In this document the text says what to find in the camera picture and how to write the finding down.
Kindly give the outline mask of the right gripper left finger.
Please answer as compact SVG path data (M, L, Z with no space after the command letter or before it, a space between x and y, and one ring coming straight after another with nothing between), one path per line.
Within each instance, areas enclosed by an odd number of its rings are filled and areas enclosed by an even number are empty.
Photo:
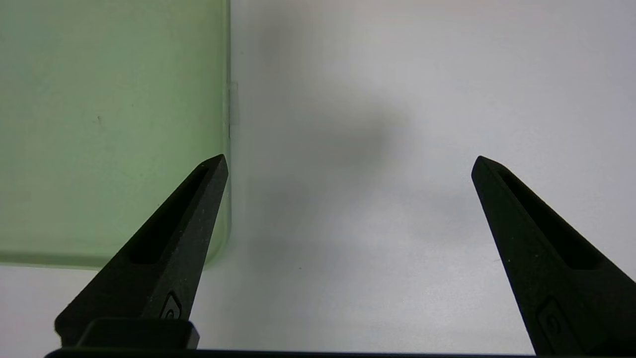
M202 161L55 319L63 348L98 319L188 320L229 179Z

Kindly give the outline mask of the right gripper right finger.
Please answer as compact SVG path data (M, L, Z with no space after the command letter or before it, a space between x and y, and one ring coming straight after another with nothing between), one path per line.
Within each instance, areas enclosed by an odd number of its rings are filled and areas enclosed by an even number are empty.
M634 356L636 285L502 164L471 179L537 356Z

